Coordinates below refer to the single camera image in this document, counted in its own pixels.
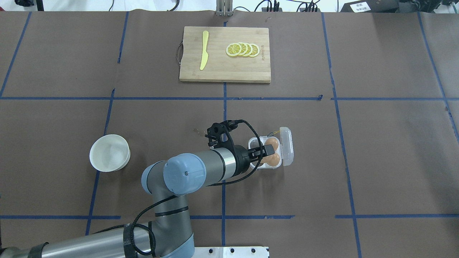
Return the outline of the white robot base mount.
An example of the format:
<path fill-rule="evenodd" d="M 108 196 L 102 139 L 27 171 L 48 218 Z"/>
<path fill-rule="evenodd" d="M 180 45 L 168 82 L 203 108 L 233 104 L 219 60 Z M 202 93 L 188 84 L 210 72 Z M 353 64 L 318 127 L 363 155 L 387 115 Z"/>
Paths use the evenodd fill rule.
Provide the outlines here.
<path fill-rule="evenodd" d="M 269 258 L 269 247 L 196 247 L 192 258 Z"/>

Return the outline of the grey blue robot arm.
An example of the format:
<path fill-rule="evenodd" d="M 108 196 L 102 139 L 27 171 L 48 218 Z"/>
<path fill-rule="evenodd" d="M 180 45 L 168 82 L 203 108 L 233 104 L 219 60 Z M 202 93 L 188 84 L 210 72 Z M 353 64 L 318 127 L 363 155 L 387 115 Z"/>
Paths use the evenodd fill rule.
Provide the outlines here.
<path fill-rule="evenodd" d="M 4 248 L 2 258 L 190 258 L 195 253 L 187 194 L 245 172 L 274 154 L 272 145 L 213 148 L 184 153 L 144 170 L 142 187 L 153 204 L 133 222 L 88 236 L 21 250 Z"/>

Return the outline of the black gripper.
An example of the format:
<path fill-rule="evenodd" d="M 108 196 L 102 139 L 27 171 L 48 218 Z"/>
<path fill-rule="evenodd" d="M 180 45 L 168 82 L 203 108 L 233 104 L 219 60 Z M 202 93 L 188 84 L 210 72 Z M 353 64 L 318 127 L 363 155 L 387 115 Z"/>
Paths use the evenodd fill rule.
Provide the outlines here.
<path fill-rule="evenodd" d="M 251 169 L 258 169 L 262 166 L 259 165 L 258 158 L 267 157 L 274 154 L 274 147 L 272 145 L 263 145 L 251 149 L 246 149 L 241 145 L 234 146 L 234 157 L 236 161 L 236 169 L 234 175 L 245 173 L 251 163 Z"/>

